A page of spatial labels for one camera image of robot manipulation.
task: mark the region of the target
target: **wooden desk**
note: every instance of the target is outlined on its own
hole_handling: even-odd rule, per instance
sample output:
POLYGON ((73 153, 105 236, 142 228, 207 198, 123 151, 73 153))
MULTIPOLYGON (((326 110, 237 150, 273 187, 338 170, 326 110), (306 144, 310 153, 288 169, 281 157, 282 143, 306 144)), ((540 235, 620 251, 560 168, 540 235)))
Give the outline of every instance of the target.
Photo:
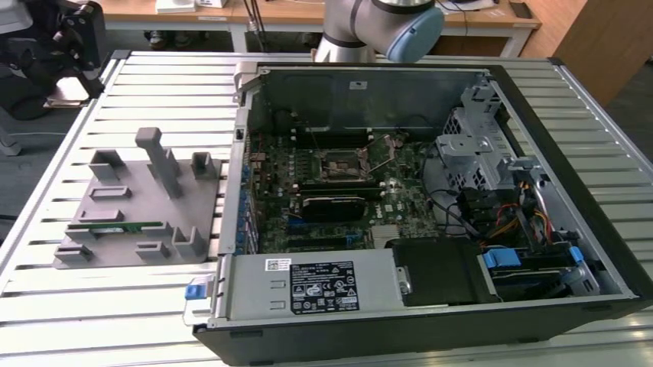
MULTIPOLYGON (((232 0, 226 8, 198 7, 194 13, 157 14, 155 0, 99 0, 105 10, 107 29, 167 31, 230 31, 236 52, 248 52, 248 11, 244 0, 232 0)), ((268 31, 322 32, 322 4, 306 4, 293 0, 260 0, 268 31)), ((531 32, 541 25, 537 19, 515 16, 508 0, 500 6, 467 14, 447 16, 445 36, 507 37, 503 57, 517 57, 531 32)))
MULTIPOLYGON (((244 0, 233 0, 232 21, 249 22, 244 0)), ((325 6, 294 0, 260 0, 264 24, 268 31, 322 32, 325 6)), ((515 16, 508 0, 501 0, 495 8, 469 11, 465 15, 455 13, 445 17, 445 36, 507 37, 509 42, 503 57, 519 57, 529 39, 531 32, 541 25, 539 19, 521 19, 515 16)))
POLYGON ((205 8, 198 6, 195 12, 157 14, 157 0, 95 0, 102 4, 107 29, 129 29, 139 31, 232 31, 232 40, 237 52, 248 52, 245 45, 245 24, 232 23, 232 13, 237 0, 228 3, 226 8, 205 8))

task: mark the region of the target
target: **motherboard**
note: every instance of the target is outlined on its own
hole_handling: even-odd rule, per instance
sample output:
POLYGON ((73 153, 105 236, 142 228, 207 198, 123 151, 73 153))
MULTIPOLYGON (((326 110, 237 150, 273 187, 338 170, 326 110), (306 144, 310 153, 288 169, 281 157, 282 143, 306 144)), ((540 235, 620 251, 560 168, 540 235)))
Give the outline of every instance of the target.
POLYGON ((384 248, 440 234, 422 189, 428 143, 405 132, 253 134, 258 253, 384 248))

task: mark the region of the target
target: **barcode sticker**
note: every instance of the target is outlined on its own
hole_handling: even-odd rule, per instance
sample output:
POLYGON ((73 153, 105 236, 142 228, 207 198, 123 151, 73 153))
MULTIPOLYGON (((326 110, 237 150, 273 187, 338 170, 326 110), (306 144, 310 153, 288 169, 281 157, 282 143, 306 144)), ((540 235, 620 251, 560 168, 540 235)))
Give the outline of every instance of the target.
POLYGON ((288 271, 290 270, 292 263, 290 258, 268 258, 266 271, 288 271))

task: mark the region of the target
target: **desk leg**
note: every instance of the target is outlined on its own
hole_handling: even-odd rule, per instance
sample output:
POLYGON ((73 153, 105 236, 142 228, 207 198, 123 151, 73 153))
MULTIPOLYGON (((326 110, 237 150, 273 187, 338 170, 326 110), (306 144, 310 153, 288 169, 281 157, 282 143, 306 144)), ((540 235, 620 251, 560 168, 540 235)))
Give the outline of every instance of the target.
POLYGON ((245 34, 248 33, 246 24, 230 24, 229 31, 232 33, 232 42, 234 43, 234 52, 240 54, 248 53, 248 40, 245 34))
POLYGON ((515 28, 513 36, 504 47, 504 51, 501 51, 501 57, 520 57, 521 50, 527 45, 527 41, 529 40, 532 28, 515 28))

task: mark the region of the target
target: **blue latch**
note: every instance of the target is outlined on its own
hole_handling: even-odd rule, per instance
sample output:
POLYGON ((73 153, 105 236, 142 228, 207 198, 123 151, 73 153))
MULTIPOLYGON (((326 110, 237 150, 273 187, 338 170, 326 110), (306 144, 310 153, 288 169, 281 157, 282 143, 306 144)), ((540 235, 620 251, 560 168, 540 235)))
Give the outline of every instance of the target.
POLYGON ((581 249, 577 246, 572 246, 569 248, 569 253, 572 254, 573 260, 576 261, 577 264, 581 264, 583 261, 585 260, 585 257, 583 256, 581 249))
POLYGON ((483 254, 483 259, 489 269, 521 266, 520 256, 517 256, 517 251, 512 248, 493 248, 483 254))
POLYGON ((186 300, 202 300, 206 298, 206 284, 190 284, 186 286, 186 300))

